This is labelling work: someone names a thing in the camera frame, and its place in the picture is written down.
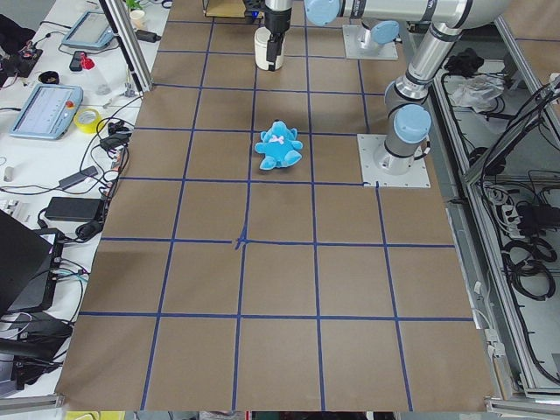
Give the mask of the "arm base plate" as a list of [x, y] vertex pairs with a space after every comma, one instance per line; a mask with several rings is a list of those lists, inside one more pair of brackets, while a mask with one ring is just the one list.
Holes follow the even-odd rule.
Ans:
[[385, 135], [358, 134], [362, 184], [367, 187], [430, 188], [423, 150], [418, 145], [412, 157], [395, 157], [385, 148]]
[[396, 21], [383, 21], [372, 28], [345, 24], [342, 31], [347, 59], [398, 59], [395, 39], [399, 35], [399, 25]]

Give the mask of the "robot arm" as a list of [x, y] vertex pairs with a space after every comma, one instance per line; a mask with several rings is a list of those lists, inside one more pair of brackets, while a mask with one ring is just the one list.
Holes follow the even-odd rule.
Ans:
[[428, 22], [428, 31], [406, 72], [385, 93], [389, 129], [375, 150], [374, 162], [390, 175], [410, 170], [420, 143], [427, 137], [431, 117], [423, 107], [433, 78], [466, 29], [494, 21], [508, 7], [501, 0], [455, 1], [341, 1], [337, 15]]
[[[413, 13], [416, 21], [430, 21], [437, 8], [435, 1], [305, 1], [304, 11], [314, 25], [329, 25], [336, 18], [359, 19], [359, 25], [343, 27], [346, 56], [387, 60], [396, 51], [386, 54], [399, 35], [399, 14]], [[284, 38], [291, 26], [291, 1], [258, 1], [246, 6], [255, 15], [262, 12], [264, 27], [255, 32], [255, 61], [262, 69], [274, 71], [284, 59]]]

